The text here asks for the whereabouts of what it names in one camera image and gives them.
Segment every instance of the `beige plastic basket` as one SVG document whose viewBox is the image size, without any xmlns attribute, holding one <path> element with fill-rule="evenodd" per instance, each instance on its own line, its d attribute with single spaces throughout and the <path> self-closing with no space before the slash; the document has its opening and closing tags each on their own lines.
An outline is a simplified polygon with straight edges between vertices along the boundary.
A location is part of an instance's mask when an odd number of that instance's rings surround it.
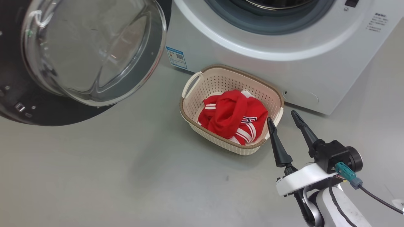
<svg viewBox="0 0 404 227">
<path fill-rule="evenodd" d="M 261 136 L 245 146 L 220 137 L 203 128 L 198 122 L 199 114 L 204 108 L 203 101 L 211 95 L 219 95 L 229 90 L 247 90 L 259 99 L 268 110 L 268 116 L 278 125 L 283 115 L 284 101 L 281 93 L 272 85 L 240 70 L 225 66 L 212 65 L 195 73 L 186 83 L 182 92 L 180 111 L 191 128 L 231 152 L 240 155 L 255 153 L 269 138 L 268 126 L 265 124 Z"/>
</svg>

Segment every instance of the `white handle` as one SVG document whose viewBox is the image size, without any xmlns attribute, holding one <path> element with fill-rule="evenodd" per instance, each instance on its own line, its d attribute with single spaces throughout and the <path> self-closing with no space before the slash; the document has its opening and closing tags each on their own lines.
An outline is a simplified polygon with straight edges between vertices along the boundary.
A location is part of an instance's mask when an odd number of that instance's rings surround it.
<svg viewBox="0 0 404 227">
<path fill-rule="evenodd" d="M 192 86 L 192 88 L 188 91 L 189 86 L 191 85 L 191 83 L 198 78 L 198 80 L 194 83 L 194 85 Z M 198 84 L 199 80 L 203 78 L 203 73 L 202 72 L 197 72 L 194 75 L 191 76 L 191 78 L 188 80 L 188 82 L 185 84 L 184 90 L 182 91 L 182 97 L 184 99 L 187 99 L 189 94 L 192 92 L 192 90 L 195 88 L 195 86 Z"/>
<path fill-rule="evenodd" d="M 278 124 L 279 124 L 279 122 L 280 122 L 280 119 L 282 118 L 282 115 L 283 115 L 283 107 L 280 108 L 278 114 L 276 115 L 275 119 L 273 120 L 275 127 L 278 126 Z M 266 140 L 269 139 L 269 129 L 268 129 L 267 134 L 265 135 L 265 139 L 266 139 Z"/>
</svg>

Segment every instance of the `open round door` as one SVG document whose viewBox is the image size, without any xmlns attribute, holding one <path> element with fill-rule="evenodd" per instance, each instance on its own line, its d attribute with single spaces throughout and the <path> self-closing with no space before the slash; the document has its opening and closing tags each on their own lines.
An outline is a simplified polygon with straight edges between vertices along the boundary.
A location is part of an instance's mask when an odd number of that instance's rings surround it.
<svg viewBox="0 0 404 227">
<path fill-rule="evenodd" d="M 133 94 L 164 50 L 171 3 L 162 2 L 0 2 L 1 115 L 72 124 Z"/>
</svg>

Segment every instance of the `brown basket rim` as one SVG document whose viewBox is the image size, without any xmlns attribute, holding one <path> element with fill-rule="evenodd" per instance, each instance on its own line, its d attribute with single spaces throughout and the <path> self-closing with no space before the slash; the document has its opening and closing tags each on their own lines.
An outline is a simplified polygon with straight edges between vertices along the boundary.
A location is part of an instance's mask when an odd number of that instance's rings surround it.
<svg viewBox="0 0 404 227">
<path fill-rule="evenodd" d="M 264 80 L 262 80 L 262 79 L 260 79 L 260 78 L 258 78 L 258 77 L 256 77 L 256 76 L 253 76 L 253 75 L 251 75 L 251 74 L 249 74 L 249 73 L 243 72 L 243 71 L 241 71 L 241 70 L 235 69 L 235 68 L 230 67 L 230 66 L 220 65 L 220 64 L 210 65 L 210 66 L 208 66 L 208 67 L 202 69 L 201 72 L 202 72 L 202 73 L 205 73 L 206 71 L 208 71 L 208 70 L 210 70 L 210 69 L 215 69 L 215 68 L 226 69 L 226 70 L 229 70 L 229 71 L 232 71 L 232 72 L 241 74 L 241 75 L 243 75 L 243 76 L 245 76 L 245 77 L 248 77 L 248 78 L 250 78 L 250 79 L 252 79 L 252 80 L 255 80 L 255 81 L 259 82 L 260 84 L 262 84 L 262 85 L 264 85 L 264 86 L 266 86 L 266 87 L 268 87 L 268 88 L 274 90 L 274 91 L 278 94 L 278 97 L 279 97 L 280 100 L 281 100 L 281 107 L 282 107 L 282 108 L 284 107 L 285 103 L 284 103 L 283 96 L 280 94 L 279 90 L 278 90 L 276 87 L 274 87 L 272 84 L 270 84 L 270 83 L 268 83 L 268 82 L 266 82 L 266 81 L 264 81 Z M 230 144 L 230 145 L 232 145 L 232 146 L 235 146 L 235 147 L 238 147 L 238 148 L 241 148 L 241 149 L 254 149 L 254 148 L 257 148 L 257 147 L 262 146 L 262 145 L 267 141 L 266 139 L 262 139 L 262 140 L 261 140 L 259 143 L 257 143 L 257 144 L 250 145 L 250 146 L 245 146 L 245 145 L 237 144 L 237 143 L 235 143 L 235 142 L 233 142 L 233 141 L 230 141 L 230 140 L 228 140 L 228 139 L 225 139 L 225 138 L 223 138 L 223 137 L 221 137 L 221 136 L 218 136 L 218 135 L 214 134 L 213 132 L 207 130 L 206 128 L 200 126 L 199 124 L 195 123 L 191 118 L 189 118 L 189 117 L 185 114 L 184 107 L 183 107 L 183 103 L 184 103 L 184 98 L 181 97 L 180 105 L 179 105 L 179 106 L 180 106 L 180 111 L 181 111 L 182 117 L 184 117 L 184 118 L 186 119 L 186 121 L 188 121 L 190 124 L 193 124 L 193 125 L 194 125 L 195 127 L 197 127 L 198 129 L 204 131 L 205 133 L 208 133 L 210 136 L 213 136 L 213 137 L 215 137 L 215 138 L 218 139 L 218 140 L 221 140 L 221 141 L 223 141 L 223 142 L 225 142 L 225 143 L 228 143 L 228 144 Z"/>
</svg>

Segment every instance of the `black cable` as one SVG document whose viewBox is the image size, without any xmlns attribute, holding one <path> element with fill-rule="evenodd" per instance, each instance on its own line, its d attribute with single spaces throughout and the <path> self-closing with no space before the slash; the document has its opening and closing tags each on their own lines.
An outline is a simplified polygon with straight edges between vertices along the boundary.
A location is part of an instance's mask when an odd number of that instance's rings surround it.
<svg viewBox="0 0 404 227">
<path fill-rule="evenodd" d="M 385 201 L 383 201 L 383 200 L 380 199 L 379 197 L 373 195 L 373 194 L 370 193 L 368 190 L 366 190 L 364 187 L 362 187 L 362 185 L 359 185 L 358 187 L 359 187 L 364 193 L 368 194 L 370 197 L 374 198 L 375 200 L 381 202 L 383 205 L 387 206 L 388 208 L 390 208 L 390 209 L 392 209 L 392 210 L 394 210 L 394 211 L 396 211 L 396 212 L 399 212 L 400 214 L 404 214 L 404 212 L 403 212 L 402 210 L 395 208 L 394 206 L 392 206 L 392 205 L 386 203 Z"/>
<path fill-rule="evenodd" d="M 330 191 L 331 199 L 334 205 L 337 207 L 338 212 L 345 218 L 345 220 L 350 224 L 352 227 L 357 227 L 342 211 L 341 207 L 339 206 L 337 199 L 335 198 L 334 192 L 332 191 L 332 183 L 331 178 L 328 179 L 328 190 Z"/>
</svg>

